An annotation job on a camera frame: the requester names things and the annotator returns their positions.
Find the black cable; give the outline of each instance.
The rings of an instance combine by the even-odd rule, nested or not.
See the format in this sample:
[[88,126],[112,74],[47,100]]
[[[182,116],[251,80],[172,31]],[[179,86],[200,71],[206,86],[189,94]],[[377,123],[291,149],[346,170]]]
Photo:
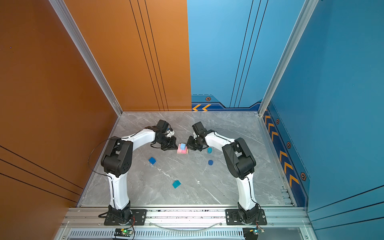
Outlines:
[[216,135],[216,132],[214,132],[214,135],[215,135],[216,137],[219,137],[219,138],[221,138],[221,139],[227,140],[229,143],[232,143],[232,142],[231,142],[231,141],[229,141],[228,139],[225,139],[225,138],[223,138],[223,137],[217,136],[217,135]]
[[133,229],[133,238],[132,238],[132,240],[135,238],[135,228],[133,227],[133,225],[132,225],[132,229]]
[[257,208],[259,209],[259,215],[257,216],[257,219],[256,219],[256,221],[259,219],[259,217],[260,217],[260,213],[262,212],[262,207],[260,206],[260,204],[258,204],[257,202],[255,202],[253,199],[252,199],[252,189],[251,189],[251,183],[250,183],[250,181],[249,181],[249,178],[248,177],[246,177],[247,179],[248,179],[248,184],[249,184],[249,193],[251,194],[251,200],[254,202],[254,203],[256,203],[256,206],[257,206]]
[[[90,154],[89,157],[88,157],[87,164],[88,164],[89,169],[90,169],[92,172],[94,172],[94,173],[97,173],[97,174],[99,174],[99,175],[103,175],[103,176],[109,177],[111,180],[113,180],[111,176],[108,176],[108,175],[106,175],[106,174],[102,174],[102,173],[96,172],[95,170],[93,170],[93,169],[91,168],[91,166],[89,165],[89,160],[90,160],[90,158],[91,158],[91,155],[92,155],[93,151],[95,151],[95,149],[96,149],[100,144],[102,144],[102,143],[105,142],[105,141],[108,141],[108,140],[110,140],[110,139],[127,139],[127,138],[130,138],[130,137],[135,136],[135,135],[138,134],[139,132],[141,132],[141,130],[138,131],[137,133],[133,134],[133,135],[128,136],[128,137],[110,137],[110,138],[107,138],[107,139],[101,141],[101,142],[100,142],[99,144],[97,144],[97,146],[91,151],[91,154]],[[114,190],[113,190],[113,184],[111,184],[111,186],[112,186],[113,207],[116,208],[116,204],[115,204],[115,196],[114,196]]]
[[153,148],[161,148],[161,147],[154,147],[153,145],[155,145],[155,144],[156,144],[156,142],[152,142],[152,144],[150,146]]
[[251,200],[254,202],[254,203],[256,203],[257,205],[259,205],[257,202],[255,202],[253,199],[252,199],[252,189],[251,189],[251,183],[249,182],[249,178],[248,177],[246,177],[247,179],[248,179],[248,184],[249,184],[249,193],[250,193],[250,195],[251,195]]

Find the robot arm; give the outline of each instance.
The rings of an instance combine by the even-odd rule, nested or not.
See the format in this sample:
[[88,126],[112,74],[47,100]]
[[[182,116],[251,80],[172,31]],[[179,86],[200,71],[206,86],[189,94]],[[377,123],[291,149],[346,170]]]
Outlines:
[[189,137],[188,148],[201,151],[206,145],[224,153],[228,170],[236,178],[239,190],[240,218],[246,224],[252,223],[259,211],[253,191],[253,173],[256,160],[244,139],[227,138],[213,130],[207,131],[201,122],[192,125],[192,128],[194,129],[194,137]]
[[164,120],[156,126],[108,142],[101,165],[109,179],[111,201],[109,202],[105,225],[124,225],[131,218],[131,204],[127,193],[127,172],[132,164],[132,152],[146,143],[160,143],[162,150],[175,150],[174,131]]

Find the marble surface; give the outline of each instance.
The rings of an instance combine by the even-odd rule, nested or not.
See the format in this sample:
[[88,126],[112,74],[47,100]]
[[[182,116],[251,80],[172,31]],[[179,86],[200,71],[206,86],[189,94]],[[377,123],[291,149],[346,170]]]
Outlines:
[[[176,143],[186,143],[193,135],[192,125],[201,121],[207,130],[215,130],[229,138],[242,137],[256,159],[253,178],[255,197],[260,205],[284,204],[281,179],[276,164],[269,159],[262,133],[252,112],[125,112],[114,136],[127,136],[146,126],[166,120],[175,131]],[[156,163],[149,163],[154,157]],[[103,173],[101,165],[97,168]],[[181,182],[178,188],[172,183]],[[237,205],[238,190],[235,178],[229,173],[224,155],[217,149],[177,154],[162,151],[146,144],[133,152],[132,167],[127,176],[131,205],[148,204],[229,204]],[[82,205],[108,205],[109,186],[105,176],[95,174],[85,193]]]

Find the wire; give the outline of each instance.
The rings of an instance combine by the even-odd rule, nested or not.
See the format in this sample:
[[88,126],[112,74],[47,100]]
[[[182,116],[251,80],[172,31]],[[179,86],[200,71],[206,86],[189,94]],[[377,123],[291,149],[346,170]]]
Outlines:
[[152,144],[150,146],[153,147],[153,148],[161,148],[161,147],[154,147],[153,146],[154,144],[156,144],[156,142],[152,142]]
[[219,137],[219,138],[221,138],[221,139],[227,140],[229,143],[232,143],[232,142],[231,142],[231,141],[229,141],[228,139],[225,139],[225,138],[223,138],[223,137],[217,136],[217,135],[216,135],[216,132],[214,132],[214,135],[215,135],[216,137]]
[[259,219],[259,217],[260,217],[260,213],[262,212],[262,207],[260,206],[260,204],[258,204],[257,202],[255,202],[253,199],[252,199],[252,189],[251,189],[251,183],[250,183],[250,181],[249,181],[249,178],[248,177],[246,177],[247,179],[248,179],[248,184],[249,184],[249,192],[250,192],[250,194],[251,194],[251,200],[254,202],[254,203],[256,203],[256,206],[257,206],[257,208],[259,209],[259,215],[257,216],[257,219],[256,219],[256,226],[259,228],[260,226],[259,226],[259,224],[257,223],[257,220]]
[[157,226],[159,228],[162,228],[162,229],[166,229],[166,230],[169,230],[169,231],[176,231],[176,232],[186,232],[186,231],[189,231],[189,232],[204,232],[204,231],[207,231],[208,229],[222,223],[222,222],[218,222],[216,224],[213,224],[212,226],[209,226],[209,227],[206,227],[206,228],[202,228],[202,229],[198,229],[198,230],[182,230],[182,229],[174,229],[174,228],[167,228],[167,227],[162,227],[162,226],[159,226],[153,222],[150,222],[152,225],[154,226]]
[[135,238],[135,228],[133,227],[134,225],[135,225],[135,216],[133,215],[133,223],[131,224],[131,226],[132,226],[132,229],[133,229],[133,238],[132,238],[132,240]]
[[[93,169],[91,168],[91,166],[89,165],[89,160],[91,159],[92,153],[96,150],[96,148],[97,148],[98,146],[100,146],[100,144],[102,144],[102,143],[105,142],[105,141],[108,141],[108,140],[110,140],[110,139],[127,139],[127,138],[130,138],[130,137],[135,136],[135,135],[138,134],[139,132],[141,132],[141,130],[138,131],[137,133],[131,135],[131,136],[128,136],[128,137],[110,137],[110,138],[107,138],[107,139],[101,141],[101,142],[100,142],[99,144],[97,144],[97,146],[91,151],[91,153],[90,153],[90,155],[89,155],[89,157],[88,157],[88,161],[87,161],[88,168],[89,168],[92,172],[94,172],[94,173],[97,173],[97,174],[102,175],[102,176],[109,177],[111,180],[113,180],[111,176],[108,176],[108,175],[106,175],[106,174],[102,174],[102,173],[96,172],[95,170],[93,170]],[[113,184],[111,184],[111,186],[112,186],[113,207],[116,208],[116,205],[115,205],[115,196],[114,196],[114,190],[113,190]]]
[[257,202],[255,202],[253,199],[252,199],[252,189],[251,189],[251,183],[250,183],[250,181],[249,181],[249,178],[248,177],[246,177],[247,179],[248,179],[248,184],[249,184],[249,193],[250,193],[250,195],[251,195],[251,200],[254,202],[254,203],[256,203],[257,205],[259,205]]

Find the orange panel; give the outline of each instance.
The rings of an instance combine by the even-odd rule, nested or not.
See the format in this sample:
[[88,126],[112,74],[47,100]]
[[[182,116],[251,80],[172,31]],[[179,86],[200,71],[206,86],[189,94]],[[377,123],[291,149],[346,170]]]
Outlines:
[[53,239],[73,202],[0,175],[2,239]]
[[187,1],[139,2],[147,6],[169,110],[190,111]]
[[65,3],[124,111],[190,110],[186,0]]
[[0,161],[1,239],[52,239],[117,116],[49,1],[0,1],[0,34],[0,145],[46,170],[0,159],[52,182]]
[[128,0],[65,0],[77,26],[124,111],[164,110],[148,71]]

